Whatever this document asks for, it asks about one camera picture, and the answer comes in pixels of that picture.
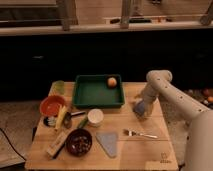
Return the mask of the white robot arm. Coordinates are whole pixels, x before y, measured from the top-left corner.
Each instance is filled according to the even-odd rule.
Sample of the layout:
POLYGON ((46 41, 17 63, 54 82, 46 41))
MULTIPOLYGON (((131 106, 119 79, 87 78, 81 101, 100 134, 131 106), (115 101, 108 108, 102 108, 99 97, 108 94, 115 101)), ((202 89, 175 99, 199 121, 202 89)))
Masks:
POLYGON ((183 171, 213 171, 213 110, 171 84, 169 70, 152 70, 139 103, 141 116, 149 116, 158 94, 173 103, 190 124, 183 171))

